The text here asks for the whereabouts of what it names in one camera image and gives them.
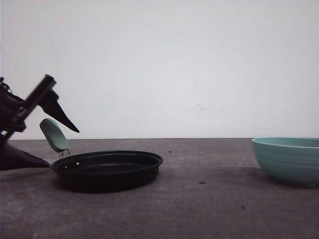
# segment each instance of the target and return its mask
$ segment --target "frying pan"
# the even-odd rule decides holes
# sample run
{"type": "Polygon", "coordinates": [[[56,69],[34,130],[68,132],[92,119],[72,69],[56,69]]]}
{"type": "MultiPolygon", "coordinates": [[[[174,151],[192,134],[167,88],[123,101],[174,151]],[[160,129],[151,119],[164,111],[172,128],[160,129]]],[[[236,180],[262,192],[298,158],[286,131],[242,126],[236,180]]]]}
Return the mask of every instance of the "frying pan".
{"type": "Polygon", "coordinates": [[[144,151],[116,150],[70,155],[68,142],[55,121],[44,119],[40,128],[51,147],[60,154],[60,159],[51,165],[57,173],[58,183],[76,191],[132,189],[155,179],[163,163],[160,155],[144,151]]]}

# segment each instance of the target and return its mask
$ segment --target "mint green bowl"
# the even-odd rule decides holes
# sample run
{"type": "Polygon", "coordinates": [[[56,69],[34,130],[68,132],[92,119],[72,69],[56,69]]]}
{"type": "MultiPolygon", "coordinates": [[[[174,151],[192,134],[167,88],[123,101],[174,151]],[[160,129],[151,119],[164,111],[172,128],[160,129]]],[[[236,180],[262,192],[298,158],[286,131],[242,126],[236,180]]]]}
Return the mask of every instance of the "mint green bowl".
{"type": "Polygon", "coordinates": [[[255,138],[257,161],[280,182],[311,187],[319,182],[319,139],[255,138]]]}

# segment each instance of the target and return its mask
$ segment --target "ceramic bowl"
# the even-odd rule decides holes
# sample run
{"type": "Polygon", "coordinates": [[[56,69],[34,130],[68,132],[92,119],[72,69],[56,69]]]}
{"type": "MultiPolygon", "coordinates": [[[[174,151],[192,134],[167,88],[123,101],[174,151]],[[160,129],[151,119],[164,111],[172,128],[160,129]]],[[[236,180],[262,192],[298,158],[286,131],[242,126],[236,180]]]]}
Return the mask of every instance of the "ceramic bowl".
{"type": "Polygon", "coordinates": [[[311,187],[319,182],[319,139],[255,138],[260,166],[278,181],[311,187]]]}

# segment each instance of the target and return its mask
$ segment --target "pan rim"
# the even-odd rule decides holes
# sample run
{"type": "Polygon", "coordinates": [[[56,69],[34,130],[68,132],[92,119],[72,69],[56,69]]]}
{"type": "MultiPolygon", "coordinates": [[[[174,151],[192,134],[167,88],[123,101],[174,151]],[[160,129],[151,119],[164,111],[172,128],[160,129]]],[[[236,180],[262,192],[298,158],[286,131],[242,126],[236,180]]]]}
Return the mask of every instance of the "pan rim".
{"type": "Polygon", "coordinates": [[[70,176],[94,176],[94,177],[105,177],[105,176],[115,176],[115,175],[125,175],[125,174],[130,174],[130,173],[137,173],[140,171],[145,171],[154,167],[159,167],[161,164],[163,163],[163,157],[160,156],[159,154],[156,153],[152,153],[152,152],[147,152],[147,151],[136,151],[136,150],[109,150],[109,151],[95,151],[95,152],[87,152],[87,153],[81,153],[81,154],[75,154],[75,155],[71,155],[65,158],[61,158],[56,160],[55,162],[53,162],[50,167],[53,171],[55,171],[56,173],[60,173],[63,175],[70,175],[70,176]],[[156,158],[157,160],[159,160],[157,163],[153,164],[153,165],[149,165],[149,166],[145,166],[142,167],[140,169],[136,169],[136,170],[132,170],[132,171],[128,171],[128,172],[120,172],[120,173],[102,173],[102,174],[97,174],[97,173],[86,173],[86,172],[74,172],[74,171],[63,171],[58,169],[58,166],[60,163],[66,161],[66,160],[72,160],[74,158],[77,157],[85,157],[85,156],[99,156],[99,155],[112,155],[112,154],[117,154],[117,155],[127,155],[127,154],[134,154],[134,155],[148,155],[148,156],[152,156],[154,158],[156,158]]]}

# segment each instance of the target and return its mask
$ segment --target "mint green pan handle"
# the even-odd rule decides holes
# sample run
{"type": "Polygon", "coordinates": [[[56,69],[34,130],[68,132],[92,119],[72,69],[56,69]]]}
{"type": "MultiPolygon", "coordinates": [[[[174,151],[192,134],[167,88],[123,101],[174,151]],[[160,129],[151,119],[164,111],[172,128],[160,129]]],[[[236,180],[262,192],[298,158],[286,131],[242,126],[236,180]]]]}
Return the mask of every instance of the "mint green pan handle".
{"type": "Polygon", "coordinates": [[[51,148],[59,153],[60,158],[70,155],[68,150],[69,142],[65,138],[58,124],[52,119],[44,119],[40,123],[40,128],[49,142],[51,148]]]}

